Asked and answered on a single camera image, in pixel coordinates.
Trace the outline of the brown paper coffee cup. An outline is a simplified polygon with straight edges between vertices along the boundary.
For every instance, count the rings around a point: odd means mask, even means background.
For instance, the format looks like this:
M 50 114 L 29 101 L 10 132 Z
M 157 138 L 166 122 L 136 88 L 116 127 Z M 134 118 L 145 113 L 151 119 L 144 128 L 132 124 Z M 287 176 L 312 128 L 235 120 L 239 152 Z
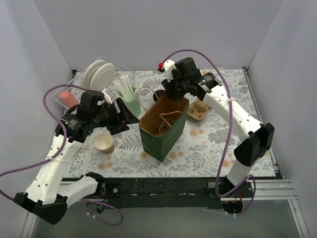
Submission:
M 165 90 L 156 90 L 153 93 L 153 100 L 156 102 L 161 96 L 163 96 L 166 93 Z

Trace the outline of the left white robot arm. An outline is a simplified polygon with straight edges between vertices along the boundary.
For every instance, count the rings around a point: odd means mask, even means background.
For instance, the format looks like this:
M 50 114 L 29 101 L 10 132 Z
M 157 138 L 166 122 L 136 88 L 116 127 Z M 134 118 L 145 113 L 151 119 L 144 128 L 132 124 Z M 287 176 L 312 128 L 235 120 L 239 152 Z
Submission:
M 95 90 L 82 93 L 80 103 L 61 117 L 49 153 L 33 182 L 17 193 L 14 203 L 54 225 L 67 208 L 86 196 L 101 198 L 106 192 L 105 178 L 89 172 L 71 185 L 60 183 L 74 155 L 95 128 L 105 127 L 111 135 L 129 130 L 139 120 L 120 98 L 114 102 Z

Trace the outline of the brown cardboard cup carrier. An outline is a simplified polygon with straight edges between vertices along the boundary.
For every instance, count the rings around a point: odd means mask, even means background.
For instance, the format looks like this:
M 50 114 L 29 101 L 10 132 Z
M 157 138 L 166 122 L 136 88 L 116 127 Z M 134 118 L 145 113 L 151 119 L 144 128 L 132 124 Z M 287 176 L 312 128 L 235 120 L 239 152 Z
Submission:
M 166 121 L 162 121 L 158 127 L 157 137 L 163 137 L 167 131 L 173 126 L 175 120 L 172 118 L 167 118 Z

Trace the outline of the green brown paper bag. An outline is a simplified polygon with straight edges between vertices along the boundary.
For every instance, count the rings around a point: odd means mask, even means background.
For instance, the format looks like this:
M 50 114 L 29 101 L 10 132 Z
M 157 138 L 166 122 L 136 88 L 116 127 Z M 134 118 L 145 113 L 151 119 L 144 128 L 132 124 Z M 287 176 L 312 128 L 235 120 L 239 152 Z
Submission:
M 164 94 L 148 109 L 140 101 L 139 104 L 145 110 L 139 122 L 143 149 L 162 162 L 184 130 L 189 100 L 173 101 Z M 175 123 L 163 137 L 157 137 L 160 123 L 167 118 L 174 119 Z

